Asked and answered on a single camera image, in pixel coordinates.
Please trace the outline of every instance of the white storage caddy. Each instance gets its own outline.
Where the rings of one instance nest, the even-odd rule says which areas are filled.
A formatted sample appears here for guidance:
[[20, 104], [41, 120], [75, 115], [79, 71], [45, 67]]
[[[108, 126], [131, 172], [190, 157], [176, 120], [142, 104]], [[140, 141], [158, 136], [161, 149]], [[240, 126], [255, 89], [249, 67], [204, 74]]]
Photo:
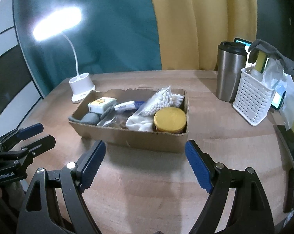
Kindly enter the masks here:
[[249, 122], [256, 126], [267, 115], [275, 91], [267, 88], [250, 74], [250, 69], [241, 70], [241, 78], [233, 108]]

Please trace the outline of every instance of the yellow curtain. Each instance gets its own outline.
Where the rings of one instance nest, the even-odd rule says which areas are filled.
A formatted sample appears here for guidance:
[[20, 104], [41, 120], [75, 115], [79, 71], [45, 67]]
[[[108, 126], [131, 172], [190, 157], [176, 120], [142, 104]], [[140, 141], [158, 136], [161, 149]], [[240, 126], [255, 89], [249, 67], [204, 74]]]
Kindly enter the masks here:
[[221, 41], [254, 41], [257, 0], [152, 0], [162, 69], [213, 70]]

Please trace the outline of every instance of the white desk lamp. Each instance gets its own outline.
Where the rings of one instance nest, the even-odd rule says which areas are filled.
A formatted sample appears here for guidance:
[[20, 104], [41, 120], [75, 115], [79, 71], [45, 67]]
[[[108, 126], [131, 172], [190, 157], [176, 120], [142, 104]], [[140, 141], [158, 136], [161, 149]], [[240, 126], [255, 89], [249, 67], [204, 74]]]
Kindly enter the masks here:
[[70, 79], [69, 84], [73, 92], [71, 101], [75, 104], [81, 102], [90, 91], [95, 89], [95, 85], [90, 79], [89, 73], [79, 74], [78, 58], [74, 46], [69, 38], [62, 32], [63, 30], [77, 25], [81, 19], [82, 15], [79, 8], [64, 8], [53, 12], [47, 18], [40, 21], [33, 30], [33, 35], [38, 41], [46, 40], [60, 33], [71, 45], [75, 57], [76, 76]]

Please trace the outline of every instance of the open cardboard box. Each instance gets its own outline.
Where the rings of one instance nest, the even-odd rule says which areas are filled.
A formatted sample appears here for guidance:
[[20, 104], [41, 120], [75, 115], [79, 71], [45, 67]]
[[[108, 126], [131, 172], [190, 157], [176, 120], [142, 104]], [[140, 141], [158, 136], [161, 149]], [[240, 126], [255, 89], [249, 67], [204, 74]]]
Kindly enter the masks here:
[[[157, 90], [139, 88], [128, 90], [109, 90], [107, 92], [91, 91], [80, 103], [76, 111], [72, 114], [75, 119], [82, 119], [88, 112], [88, 103], [101, 97], [116, 98], [118, 103], [131, 100], [147, 101]], [[138, 149], [148, 149], [152, 151], [178, 152], [185, 151], [185, 143], [188, 137], [188, 98], [187, 93], [181, 89], [171, 89], [172, 93], [185, 95], [181, 109], [187, 116], [186, 127], [181, 134], [165, 133], [165, 132], [140, 132], [125, 129], [117, 129], [110, 127], [100, 127], [95, 125], [85, 125], [77, 122], [69, 121], [75, 131], [82, 137], [92, 138], [95, 140], [103, 140], [109, 144], [126, 146]]]

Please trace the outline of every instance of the wooden tabletop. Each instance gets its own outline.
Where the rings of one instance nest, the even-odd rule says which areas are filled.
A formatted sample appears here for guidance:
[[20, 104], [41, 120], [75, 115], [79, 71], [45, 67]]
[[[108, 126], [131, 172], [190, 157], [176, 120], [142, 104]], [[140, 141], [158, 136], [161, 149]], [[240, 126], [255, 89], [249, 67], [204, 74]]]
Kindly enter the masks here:
[[[232, 105], [215, 96], [215, 71], [142, 71], [92, 76], [96, 90], [135, 89], [171, 85], [189, 95], [189, 137], [215, 162], [228, 168], [256, 170], [265, 189], [274, 223], [281, 221], [290, 161], [277, 139], [272, 114], [256, 127], [249, 125]], [[36, 122], [44, 134], [56, 138], [56, 146], [34, 159], [27, 169], [30, 182], [35, 170], [60, 169], [90, 149], [93, 141], [81, 139], [68, 123], [77, 105], [64, 80], [26, 119], [22, 127]], [[64, 209], [61, 191], [57, 192]], [[234, 189], [218, 230], [225, 227]], [[184, 154], [152, 152], [108, 145], [107, 153], [83, 198], [102, 233], [188, 233], [197, 220], [208, 194], [201, 189]]]

